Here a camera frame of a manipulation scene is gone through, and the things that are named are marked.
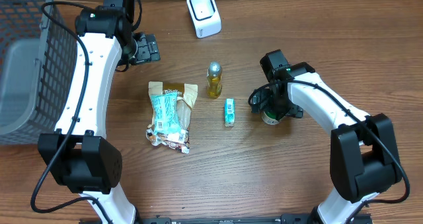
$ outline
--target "cable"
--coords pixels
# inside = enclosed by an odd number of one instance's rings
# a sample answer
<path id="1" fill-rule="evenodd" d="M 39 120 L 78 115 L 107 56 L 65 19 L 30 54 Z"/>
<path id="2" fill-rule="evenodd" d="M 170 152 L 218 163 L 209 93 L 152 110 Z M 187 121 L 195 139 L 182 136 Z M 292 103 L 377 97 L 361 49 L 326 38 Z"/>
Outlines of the cable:
<path id="1" fill-rule="evenodd" d="M 396 158 L 392 155 L 392 153 L 388 150 L 388 148 L 386 148 L 386 146 L 382 143 L 382 141 L 360 120 L 358 119 L 355 115 L 353 115 L 353 113 L 351 113 L 351 111 L 349 109 L 347 109 L 341 102 L 339 102 L 338 99 L 335 98 L 335 96 L 333 96 L 333 94 L 331 94 L 329 91 L 327 91 L 326 89 L 320 87 L 318 84 L 313 84 L 313 83 L 309 83 L 309 82 L 305 82 L 305 81 L 298 81 L 295 79 L 289 80 L 289 81 L 276 81 L 273 83 L 268 83 L 267 85 L 263 85 L 260 88 L 254 90 L 254 92 L 250 95 L 249 97 L 249 105 L 252 106 L 252 102 L 251 99 L 253 98 L 253 96 L 258 92 L 261 91 L 263 89 L 265 89 L 266 87 L 270 87 L 276 84 L 288 84 L 288 83 L 297 83 L 297 84 L 302 84 L 302 85 L 308 85 L 311 86 L 315 89 L 319 89 L 321 92 L 325 93 L 330 99 L 332 99 L 347 115 L 349 115 L 349 117 L 351 117 L 354 121 L 356 121 L 358 123 L 358 125 L 364 130 L 366 131 L 368 134 L 370 134 L 371 138 L 384 150 L 384 152 L 386 152 L 386 154 L 388 154 L 388 156 L 390 156 L 390 158 L 393 160 L 395 166 L 399 169 L 399 172 L 401 173 L 401 176 L 404 178 L 404 184 L 405 184 L 405 193 L 404 195 L 399 198 L 399 199 L 395 199 L 395 200 L 366 200 L 364 202 L 362 202 L 357 209 L 347 218 L 346 223 L 349 224 L 352 220 L 352 218 L 354 218 L 354 216 L 360 212 L 360 210 L 364 207 L 367 206 L 368 204 L 399 204 L 403 201 L 405 201 L 409 196 L 410 196 L 410 181 L 408 180 L 408 177 L 403 169 L 403 167 L 399 164 L 399 162 L 396 160 Z"/>
<path id="2" fill-rule="evenodd" d="M 82 102 L 83 102 L 84 95 L 85 95 L 85 90 L 87 89 L 88 74 L 89 74 L 89 66 L 91 65 L 91 64 L 90 64 L 90 61 L 89 61 L 89 57 L 88 57 L 88 51 L 87 51 L 87 48 L 85 47 L 85 45 L 84 45 L 84 43 L 82 42 L 82 40 L 78 37 L 78 35 L 76 35 L 76 33 L 74 33 L 72 30 L 70 30 L 68 27 L 66 27 L 65 25 L 63 25 L 63 24 L 62 24 L 62 23 L 60 23 L 59 21 L 57 21 L 55 18 L 53 18 L 51 15 L 49 15 L 49 14 L 46 12 L 45 8 L 46 8 L 47 6 L 50 6 L 50 5 L 71 5 L 71 6 L 75 6 L 75 7 L 80 7 L 80 8 L 82 8 L 82 9 L 92 10 L 91 8 L 86 7 L 86 6 L 84 6 L 84 5 L 80 5 L 80 4 L 77 4 L 77 3 L 71 3 L 71 2 L 66 2 L 66 1 L 54 1 L 54 2 L 47 2 L 47 3 L 44 3 L 44 4 L 41 6 L 41 11 L 44 13 L 44 15 L 45 15 L 48 19 L 50 19 L 50 20 L 51 20 L 53 23 L 55 23 L 56 25 L 60 26 L 60 27 L 61 27 L 62 29 L 64 29 L 66 32 L 68 32 L 68 33 L 69 33 L 72 37 L 74 37 L 74 39 L 76 39 L 76 41 L 78 41 L 78 43 L 81 45 L 81 48 L 82 48 L 82 50 L 83 50 L 83 52 L 84 52 L 84 56 L 85 56 L 85 74 L 84 74 L 84 80 L 83 80 L 83 84 L 82 84 L 82 88 L 81 88 L 81 94 L 79 95 L 79 99 L 78 99 L 77 107 L 76 107 L 76 109 L 75 109 L 75 114 L 74 114 L 74 115 L 73 115 L 73 117 L 72 117 L 72 122 L 71 122 L 71 125 L 70 125 L 70 127 L 69 127 L 69 130 L 68 130 L 68 132 L 67 132 L 67 134 L 66 134 L 65 138 L 63 139 L 63 141 L 62 141 L 61 145 L 59 146 L 58 151 L 54 154 L 53 158 L 52 158 L 52 159 L 51 159 L 51 161 L 48 163 L 48 165 L 47 165 L 46 169 L 44 170 L 44 172 L 42 173 L 42 175 L 41 175 L 41 177 L 40 177 L 40 179 L 39 179 L 39 181 L 38 181 L 37 185 L 35 186 L 35 189 L 34 189 L 34 191 L 33 191 L 33 193 L 32 193 L 32 196 L 31 196 L 31 202 L 30 202 L 30 204 L 31 204 L 31 208 L 32 208 L 32 210 L 34 210 L 34 211 L 35 211 L 35 212 L 37 212 L 37 213 L 50 213 L 50 212 L 53 212 L 53 211 L 59 210 L 59 209 L 61 209 L 61 208 L 67 207 L 67 206 L 69 206 L 69 205 L 71 205 L 71 204 L 74 204 L 74 203 L 76 203 L 76 202 L 80 202 L 80 201 L 83 201 L 83 200 L 91 200 L 91 201 L 93 201 L 93 203 L 94 203 L 94 204 L 96 204 L 96 205 L 98 206 L 98 208 L 100 209 L 101 213 L 103 214 L 103 216 L 104 216 L 104 218 L 107 220 L 107 222 L 108 222 L 108 223 L 112 223 L 112 220 L 111 220 L 111 219 L 109 218 L 109 216 L 107 215 L 107 213 L 106 213 L 106 211 L 104 210 L 104 208 L 103 208 L 103 206 L 101 205 L 101 203 L 100 203 L 100 202 L 99 202 L 96 198 L 94 198 L 94 197 L 81 197 L 81 198 L 75 198 L 74 200 L 71 200 L 71 201 L 65 202 L 64 204 L 60 204 L 60 205 L 57 205 L 56 207 L 52 207 L 52 208 L 49 208 L 49 209 L 39 209 L 39 208 L 37 208 L 37 207 L 36 207 L 36 204 L 35 204 L 35 200 L 36 200 L 36 197 L 37 197 L 38 192 L 39 192 L 39 191 L 40 191 L 40 189 L 41 189 L 41 185 L 42 185 L 42 183 L 43 183 L 43 182 L 44 182 L 44 180 L 46 179 L 46 177 L 47 177 L 48 173 L 49 173 L 49 172 L 50 172 L 50 170 L 52 169 L 52 167 L 53 167 L 53 165 L 55 164 L 55 162 L 56 162 L 56 160 L 58 159 L 58 157 L 61 155 L 61 152 L 65 149 L 65 147 L 66 147 L 66 143 L 67 143 L 67 141 L 69 140 L 69 138 L 70 138 L 70 136 L 71 136 L 71 134 L 72 134 L 72 131 L 73 131 L 73 129 L 75 128 L 75 125 L 76 125 L 76 123 L 77 123 L 77 121 L 78 121 L 79 112 L 80 112 L 80 110 L 81 110 Z"/>
<path id="3" fill-rule="evenodd" d="M 138 15 L 138 20 L 137 22 L 132 25 L 132 32 L 137 30 L 139 27 L 139 24 L 141 23 L 141 14 L 143 13 L 143 7 L 141 6 L 141 0 L 137 0 L 138 5 L 139 5 L 139 15 Z"/>

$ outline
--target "golden bottle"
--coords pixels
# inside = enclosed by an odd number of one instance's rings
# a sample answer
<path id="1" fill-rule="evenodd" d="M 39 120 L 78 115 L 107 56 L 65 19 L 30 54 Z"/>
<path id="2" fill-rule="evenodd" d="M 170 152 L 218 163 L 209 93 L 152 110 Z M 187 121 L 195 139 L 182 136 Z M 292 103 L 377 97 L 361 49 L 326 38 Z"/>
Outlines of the golden bottle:
<path id="1" fill-rule="evenodd" d="M 207 70 L 207 94 L 210 98 L 218 98 L 222 92 L 222 67 L 216 61 L 210 63 Z"/>

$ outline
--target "basket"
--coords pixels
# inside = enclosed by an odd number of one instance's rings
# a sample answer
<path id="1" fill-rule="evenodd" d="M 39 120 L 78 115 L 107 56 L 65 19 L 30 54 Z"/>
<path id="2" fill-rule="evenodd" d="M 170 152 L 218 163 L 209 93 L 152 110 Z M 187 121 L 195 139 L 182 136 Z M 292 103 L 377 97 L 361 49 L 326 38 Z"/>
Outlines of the basket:
<path id="1" fill-rule="evenodd" d="M 77 44 L 40 6 L 53 0 L 0 0 L 0 144 L 36 143 L 65 106 Z M 63 19 L 56 6 L 46 7 Z"/>

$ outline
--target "gray plastic basket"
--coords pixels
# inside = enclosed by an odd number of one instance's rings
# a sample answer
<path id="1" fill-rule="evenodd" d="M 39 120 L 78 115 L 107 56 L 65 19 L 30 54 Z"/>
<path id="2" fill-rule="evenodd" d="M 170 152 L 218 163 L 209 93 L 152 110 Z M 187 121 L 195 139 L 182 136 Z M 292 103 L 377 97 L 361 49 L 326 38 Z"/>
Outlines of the gray plastic basket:
<path id="1" fill-rule="evenodd" d="M 52 0 L 0 0 L 0 144 L 53 132 L 69 94 L 76 41 L 42 15 Z M 63 22 L 56 6 L 46 7 Z"/>

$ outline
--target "yellow liquid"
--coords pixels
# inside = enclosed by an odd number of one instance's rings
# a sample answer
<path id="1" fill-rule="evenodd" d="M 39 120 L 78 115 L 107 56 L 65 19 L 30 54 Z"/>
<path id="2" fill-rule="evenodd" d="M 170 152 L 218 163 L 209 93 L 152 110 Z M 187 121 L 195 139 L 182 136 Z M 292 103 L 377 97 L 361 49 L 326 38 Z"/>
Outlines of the yellow liquid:
<path id="1" fill-rule="evenodd" d="M 219 75 L 217 77 L 207 76 L 207 94 L 210 98 L 218 98 L 220 96 L 220 93 L 222 92 L 221 79 L 222 75 Z"/>

